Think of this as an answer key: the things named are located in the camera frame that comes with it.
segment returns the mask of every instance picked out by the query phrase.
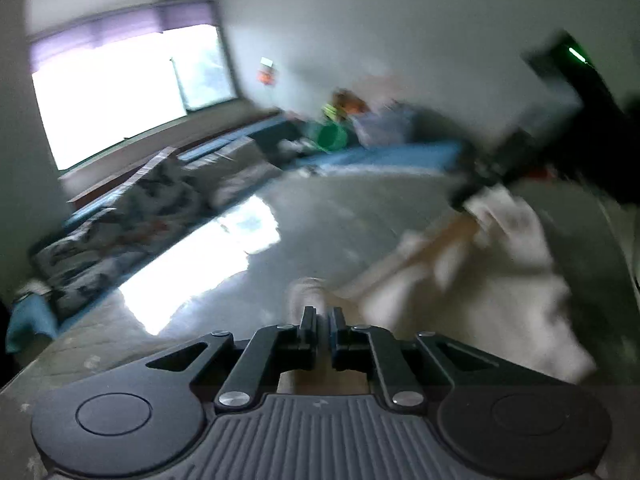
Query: purple valance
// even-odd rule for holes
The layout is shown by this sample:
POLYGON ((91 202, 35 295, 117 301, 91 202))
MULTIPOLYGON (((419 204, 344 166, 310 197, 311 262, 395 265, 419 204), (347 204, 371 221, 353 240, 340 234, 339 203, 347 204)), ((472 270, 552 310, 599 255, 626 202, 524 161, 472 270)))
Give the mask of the purple valance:
POLYGON ((31 43, 31 71, 73 51, 192 25, 218 25, 213 0, 174 0, 110 12, 31 43))

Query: gray wall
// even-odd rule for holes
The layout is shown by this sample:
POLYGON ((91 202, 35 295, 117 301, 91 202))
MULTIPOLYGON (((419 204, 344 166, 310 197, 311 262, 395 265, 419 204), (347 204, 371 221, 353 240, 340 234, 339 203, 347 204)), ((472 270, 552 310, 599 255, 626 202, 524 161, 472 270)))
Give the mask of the gray wall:
POLYGON ((30 274, 28 247, 70 213, 33 89, 24 7, 25 0, 0 0, 0 298, 5 303, 30 274))
POLYGON ((588 51, 614 95, 640 90, 640 0, 223 0, 246 95, 262 56, 280 71, 275 103, 317 115, 336 86, 396 76, 410 102, 440 112, 480 144, 495 142, 542 90, 520 53, 559 28, 588 51))

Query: green led indicator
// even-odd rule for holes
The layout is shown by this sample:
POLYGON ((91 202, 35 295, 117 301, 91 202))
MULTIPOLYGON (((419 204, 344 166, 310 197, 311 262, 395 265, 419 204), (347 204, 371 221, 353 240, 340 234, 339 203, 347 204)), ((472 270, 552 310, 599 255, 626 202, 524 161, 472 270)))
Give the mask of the green led indicator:
POLYGON ((581 62, 586 63, 587 62, 587 58, 585 58, 584 56, 582 56, 581 54, 578 53, 577 50, 575 50, 572 47, 569 47, 569 52, 571 52, 575 57, 577 57, 581 62))

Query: green container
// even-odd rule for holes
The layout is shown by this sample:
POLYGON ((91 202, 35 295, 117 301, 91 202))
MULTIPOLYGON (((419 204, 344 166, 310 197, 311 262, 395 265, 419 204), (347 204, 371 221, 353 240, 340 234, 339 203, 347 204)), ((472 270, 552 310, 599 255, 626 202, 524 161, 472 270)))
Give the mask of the green container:
POLYGON ((348 137, 347 130, 340 124, 331 122, 316 130, 312 140, 324 152, 337 152, 347 145, 348 137))

